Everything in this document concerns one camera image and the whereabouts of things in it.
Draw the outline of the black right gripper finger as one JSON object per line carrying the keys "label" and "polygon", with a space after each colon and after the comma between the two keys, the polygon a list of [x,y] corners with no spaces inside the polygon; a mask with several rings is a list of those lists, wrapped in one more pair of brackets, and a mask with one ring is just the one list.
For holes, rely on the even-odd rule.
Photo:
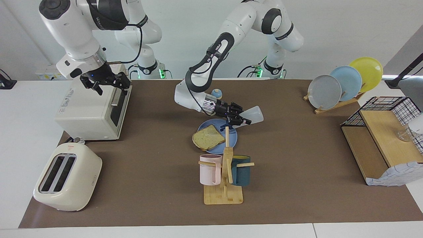
{"label": "black right gripper finger", "polygon": [[116,88],[121,89],[121,92],[127,96],[128,89],[131,86],[131,80],[127,77],[124,72],[119,72],[118,74],[114,75],[113,86]]}
{"label": "black right gripper finger", "polygon": [[103,94],[103,90],[97,83],[86,82],[86,89],[92,89],[100,96]]}

